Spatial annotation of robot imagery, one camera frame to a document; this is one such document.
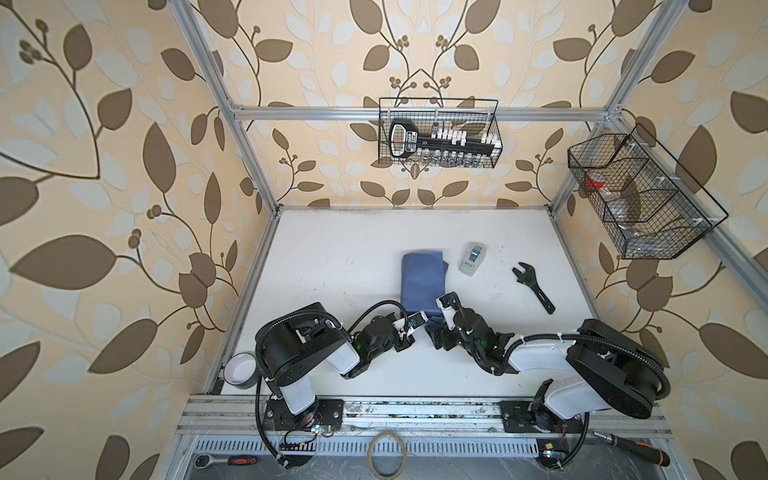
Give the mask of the light blue wrapping paper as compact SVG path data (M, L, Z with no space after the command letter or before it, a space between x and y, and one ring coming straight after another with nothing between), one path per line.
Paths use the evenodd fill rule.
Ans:
M444 321L437 299L446 293L448 267L442 251L410 252L402 257L400 303L408 314L424 312L428 321Z

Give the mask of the grey tape dispenser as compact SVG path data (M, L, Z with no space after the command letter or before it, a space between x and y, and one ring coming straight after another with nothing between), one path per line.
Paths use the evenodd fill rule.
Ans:
M475 242L470 245L462 261L459 264L459 271L467 276L473 276L482 265L487 253L487 247Z

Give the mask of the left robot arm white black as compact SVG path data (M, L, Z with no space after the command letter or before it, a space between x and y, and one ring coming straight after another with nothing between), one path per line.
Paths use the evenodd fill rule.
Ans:
M302 416L315 408L317 398L309 375L320 364L326 362L343 378L352 379L381 355L413 345L413 333L426 324L425 313L409 313L399 302L383 300L364 314L382 306L395 307L401 316L376 316L355 331L315 302L260 328L254 346L258 372L290 414Z

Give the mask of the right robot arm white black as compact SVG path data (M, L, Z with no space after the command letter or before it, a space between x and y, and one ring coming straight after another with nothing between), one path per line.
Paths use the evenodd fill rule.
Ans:
M447 293L436 300L444 321L428 335L436 349L462 348L493 376L529 371L562 371L539 386L524 420L541 428L586 413L616 410L636 419L650 417L656 401L671 393L662 360L598 319L573 332L517 337L493 331L484 318Z

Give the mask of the black adjustable wrench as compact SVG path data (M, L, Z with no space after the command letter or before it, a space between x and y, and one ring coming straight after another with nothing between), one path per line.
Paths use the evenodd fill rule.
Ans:
M528 287L534 293L545 311L552 315L555 312L556 307L539 286L535 268L528 263L520 262L518 267L512 268L512 272L516 276L517 282Z

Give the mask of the clear tape roll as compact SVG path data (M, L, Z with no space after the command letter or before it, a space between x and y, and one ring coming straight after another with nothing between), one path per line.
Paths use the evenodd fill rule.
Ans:
M380 470L377 465L379 459L399 458L398 468L392 470ZM366 448L366 464L371 475L377 480L399 479L406 470L408 464L408 448L403 438L393 431L384 431L371 439Z

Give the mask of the white tape roll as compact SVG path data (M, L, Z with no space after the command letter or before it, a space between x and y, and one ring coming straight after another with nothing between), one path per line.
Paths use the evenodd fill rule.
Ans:
M255 387L260 379L260 368L255 355L251 352L234 355L224 367L225 382L239 390Z

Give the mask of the black socket set holder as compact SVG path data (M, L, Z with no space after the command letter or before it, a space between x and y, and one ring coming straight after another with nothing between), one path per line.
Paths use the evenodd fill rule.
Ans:
M502 141L496 134L483 133L479 138L472 138L464 130L447 129L439 124L433 124L426 133L422 133L416 124L408 119L396 119L390 124L384 144L393 158L416 157L424 162L493 162L503 148Z

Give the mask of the orange black screwdriver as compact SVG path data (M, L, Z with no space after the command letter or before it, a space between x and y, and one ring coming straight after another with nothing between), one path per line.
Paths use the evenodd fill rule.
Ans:
M598 432L596 430L593 431L593 435L611 447L623 450L626 453L648 463L659 465L661 467L668 467L671 463L667 453L651 445L628 440L611 433Z

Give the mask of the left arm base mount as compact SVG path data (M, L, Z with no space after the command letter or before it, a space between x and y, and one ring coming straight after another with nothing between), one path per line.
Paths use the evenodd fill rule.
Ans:
M294 414L283 399L270 398L264 409L262 425L268 430L310 430L330 434L341 429L345 402L319 398L301 413Z

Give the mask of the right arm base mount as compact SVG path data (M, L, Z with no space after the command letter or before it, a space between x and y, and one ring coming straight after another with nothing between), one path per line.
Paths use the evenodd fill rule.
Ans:
M533 401L505 400L498 403L505 433L576 434L583 430L579 417L563 420Z

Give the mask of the aluminium mounting rail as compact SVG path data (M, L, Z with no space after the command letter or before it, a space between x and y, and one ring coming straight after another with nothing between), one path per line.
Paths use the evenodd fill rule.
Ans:
M320 397L345 402L338 434L394 431L400 436L476 436L511 434L540 437L562 434L505 433L498 403L504 397ZM268 400L261 399L261 419ZM178 422L178 434L257 433L255 399L244 395L194 395Z

